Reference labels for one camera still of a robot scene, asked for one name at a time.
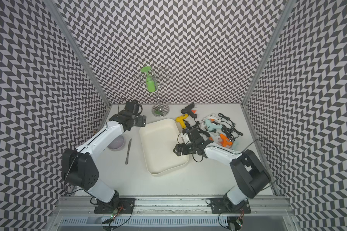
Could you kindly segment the light blue hot glue gun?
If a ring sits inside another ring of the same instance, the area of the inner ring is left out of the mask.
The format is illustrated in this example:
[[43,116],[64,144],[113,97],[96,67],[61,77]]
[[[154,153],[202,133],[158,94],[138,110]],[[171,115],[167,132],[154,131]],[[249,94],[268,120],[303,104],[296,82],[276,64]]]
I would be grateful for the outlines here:
[[222,125],[212,123],[210,119],[205,119],[205,126],[209,132],[217,132],[223,128]]

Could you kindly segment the cream plastic storage box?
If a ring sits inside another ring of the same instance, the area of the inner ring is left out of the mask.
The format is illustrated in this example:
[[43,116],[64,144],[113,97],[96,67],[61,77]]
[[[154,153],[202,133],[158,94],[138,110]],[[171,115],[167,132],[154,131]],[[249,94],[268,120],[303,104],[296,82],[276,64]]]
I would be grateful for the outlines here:
[[153,176],[175,171],[189,162],[187,156],[177,156],[179,130],[173,119],[149,123],[139,131],[147,171]]

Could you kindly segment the orange hot glue gun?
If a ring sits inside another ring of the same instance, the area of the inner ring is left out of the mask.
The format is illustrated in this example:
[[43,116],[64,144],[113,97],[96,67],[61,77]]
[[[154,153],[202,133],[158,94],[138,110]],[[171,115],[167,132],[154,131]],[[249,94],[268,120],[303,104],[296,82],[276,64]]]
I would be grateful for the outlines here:
[[220,134],[219,136],[220,136],[219,143],[222,147],[224,147],[224,148],[231,148],[232,147],[233,142],[229,138],[227,138],[226,135]]

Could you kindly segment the yellow hot glue gun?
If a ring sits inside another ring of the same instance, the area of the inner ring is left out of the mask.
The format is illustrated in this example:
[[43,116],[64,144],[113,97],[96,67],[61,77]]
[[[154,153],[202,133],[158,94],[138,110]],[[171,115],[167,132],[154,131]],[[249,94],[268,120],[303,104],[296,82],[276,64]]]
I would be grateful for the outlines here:
[[180,126],[181,126],[182,129],[186,129],[187,126],[186,126],[186,124],[185,124],[185,119],[187,119],[188,117],[189,117],[188,114],[183,114],[183,115],[181,115],[181,116],[178,116],[178,117],[175,119],[175,121],[178,122],[178,123],[180,124]]

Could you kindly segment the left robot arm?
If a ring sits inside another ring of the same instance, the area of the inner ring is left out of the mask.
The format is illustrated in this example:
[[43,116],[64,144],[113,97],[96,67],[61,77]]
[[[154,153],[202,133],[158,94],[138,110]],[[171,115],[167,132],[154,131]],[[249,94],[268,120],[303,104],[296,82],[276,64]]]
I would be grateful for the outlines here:
[[127,101],[123,110],[106,121],[103,128],[76,149],[67,148],[62,154],[64,183],[78,186],[103,203],[110,203],[116,191],[99,177],[96,160],[117,137],[133,127],[144,127],[147,117],[142,105]]

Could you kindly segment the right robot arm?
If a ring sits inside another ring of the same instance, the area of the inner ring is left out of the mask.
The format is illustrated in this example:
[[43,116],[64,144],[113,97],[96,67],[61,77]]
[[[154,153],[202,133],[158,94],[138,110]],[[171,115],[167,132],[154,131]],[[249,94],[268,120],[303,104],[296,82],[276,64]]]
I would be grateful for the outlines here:
[[239,209],[245,200],[253,199],[271,182],[271,176],[256,154],[249,150],[234,151],[204,139],[198,129],[188,132],[189,141],[175,145],[177,156],[198,154],[204,158],[218,161],[231,168],[236,185],[223,197],[228,211]]

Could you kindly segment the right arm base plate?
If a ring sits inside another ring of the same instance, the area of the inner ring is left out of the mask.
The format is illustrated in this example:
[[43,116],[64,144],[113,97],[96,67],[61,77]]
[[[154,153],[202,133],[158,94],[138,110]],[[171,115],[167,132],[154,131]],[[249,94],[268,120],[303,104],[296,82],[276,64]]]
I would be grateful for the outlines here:
[[251,208],[248,200],[243,200],[239,204],[234,205],[230,202],[230,200],[225,198],[208,198],[206,199],[207,205],[211,208],[213,214],[220,213],[244,213],[250,214]]

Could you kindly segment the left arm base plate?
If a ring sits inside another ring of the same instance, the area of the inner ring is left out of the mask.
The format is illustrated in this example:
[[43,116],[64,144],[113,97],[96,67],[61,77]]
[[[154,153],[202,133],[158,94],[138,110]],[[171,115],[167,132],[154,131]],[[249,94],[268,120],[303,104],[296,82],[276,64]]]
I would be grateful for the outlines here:
[[109,203],[96,201],[94,208],[95,214],[112,214],[115,210],[118,212],[120,209],[120,214],[131,214],[135,207],[136,199],[132,197],[120,198],[117,200],[112,200]]

